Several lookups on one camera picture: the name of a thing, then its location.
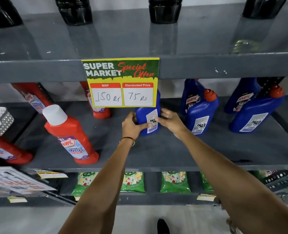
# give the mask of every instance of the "red bottle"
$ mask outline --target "red bottle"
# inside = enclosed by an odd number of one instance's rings
[[[91,164],[99,159],[99,155],[83,132],[80,123],[68,117],[59,105],[50,105],[43,109],[47,122],[45,128],[56,136],[61,145],[70,153],[78,164]]]
[[[82,88],[84,89],[84,94],[89,101],[91,109],[93,110],[93,116],[97,119],[107,119],[110,118],[110,109],[109,108],[94,108],[92,104],[92,97],[89,89],[89,85],[86,81],[80,82]]]
[[[42,110],[52,105],[48,94],[40,83],[12,83],[12,86],[23,95],[31,106],[40,114]]]
[[[0,136],[0,158],[5,159],[8,163],[25,164],[30,162],[33,156]]]

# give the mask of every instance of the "hand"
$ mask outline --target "hand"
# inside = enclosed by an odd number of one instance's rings
[[[155,117],[155,120],[161,125],[168,128],[170,131],[172,131],[175,137],[177,137],[178,139],[181,139],[182,134],[189,132],[189,130],[183,124],[176,112],[172,112],[166,108],[162,108],[161,115],[167,119]]]
[[[138,138],[141,130],[151,126],[151,123],[135,125],[133,122],[133,117],[135,117],[135,115],[135,112],[130,112],[122,122],[122,137],[131,137],[135,140]]]

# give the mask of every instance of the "floor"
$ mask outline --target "floor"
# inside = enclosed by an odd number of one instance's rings
[[[72,208],[0,208],[0,234],[55,234]],[[212,205],[118,206],[112,233],[157,234],[158,218],[171,234],[229,234],[227,212]]]

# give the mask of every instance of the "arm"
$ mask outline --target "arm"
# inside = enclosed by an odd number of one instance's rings
[[[288,207],[258,179],[189,131],[177,113],[162,109],[166,126],[188,148],[232,221],[245,234],[288,233]]]
[[[135,116],[130,112],[122,123],[122,137],[134,140],[150,123],[135,125]],[[107,163],[84,191],[58,234],[111,233],[114,225],[116,205],[125,172],[125,162],[133,140],[124,138]]]

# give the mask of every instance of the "red bottle cap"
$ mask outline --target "red bottle cap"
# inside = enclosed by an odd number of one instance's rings
[[[278,86],[278,85],[273,85],[271,87],[271,90],[270,90],[270,97],[271,98],[280,98],[282,96],[285,95],[284,91],[282,90],[282,87]]]
[[[209,89],[205,89],[204,90],[204,99],[207,101],[207,102],[212,102],[214,101],[216,98],[217,98],[217,94],[212,91],[212,90],[209,90]]]

